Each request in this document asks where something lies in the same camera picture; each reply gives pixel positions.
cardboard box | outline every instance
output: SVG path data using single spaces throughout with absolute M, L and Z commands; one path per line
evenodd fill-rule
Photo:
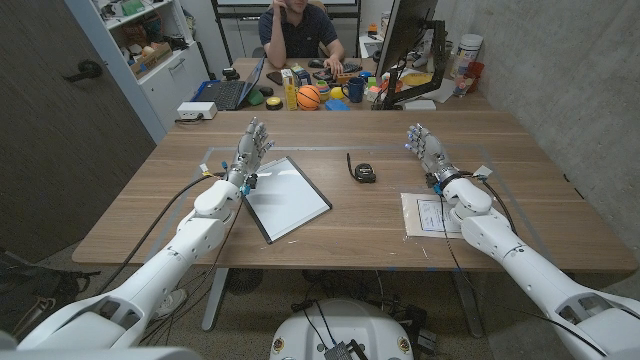
M 164 43 L 148 56 L 138 59 L 138 61 L 136 61 L 135 64 L 129 66 L 129 68 L 131 68 L 131 71 L 133 71 L 133 75 L 136 77 L 136 79 L 140 79 L 148 74 L 149 71 L 153 70 L 156 66 L 162 64 L 168 58 L 170 58 L 171 54 L 173 54 L 173 52 L 171 51 L 171 46 L 169 46 L 168 43 Z

robotic arm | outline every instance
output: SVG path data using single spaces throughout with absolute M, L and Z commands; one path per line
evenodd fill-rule
M 601 359 L 635 354 L 640 347 L 640 302 L 582 286 L 560 271 L 511 231 L 507 219 L 492 208 L 484 191 L 454 167 L 440 141 L 417 124 L 408 131 L 406 148 L 433 174 L 436 191 L 453 205 L 451 218 L 460 223 L 471 246 L 493 258 L 542 310 L 570 331 L 555 326 L 569 352 L 577 359 Z
M 234 218 L 229 202 L 237 202 L 255 186 L 255 171 L 273 142 L 254 118 L 238 143 L 224 179 L 195 200 L 173 239 L 124 284 L 105 294 L 60 309 L 19 345 L 18 350 L 117 349 L 138 344 L 154 311 L 187 269 L 224 240 L 225 224 Z

orange ball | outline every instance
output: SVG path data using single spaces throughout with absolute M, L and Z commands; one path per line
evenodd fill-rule
M 298 107 L 302 110 L 315 110 L 320 105 L 320 91 L 313 85 L 305 85 L 298 90 Z

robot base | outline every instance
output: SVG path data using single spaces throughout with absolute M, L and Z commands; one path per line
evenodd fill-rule
M 380 309 L 353 299 L 327 299 L 318 301 L 336 343 L 348 344 L 355 340 L 364 345 L 368 359 L 413 359 L 409 338 L 402 326 Z M 280 325 L 273 337 L 271 360 L 308 359 L 324 360 L 325 349 L 309 321 L 318 329 L 328 348 L 334 344 L 315 303 L 293 314 Z M 358 359 L 355 352 L 352 359 Z

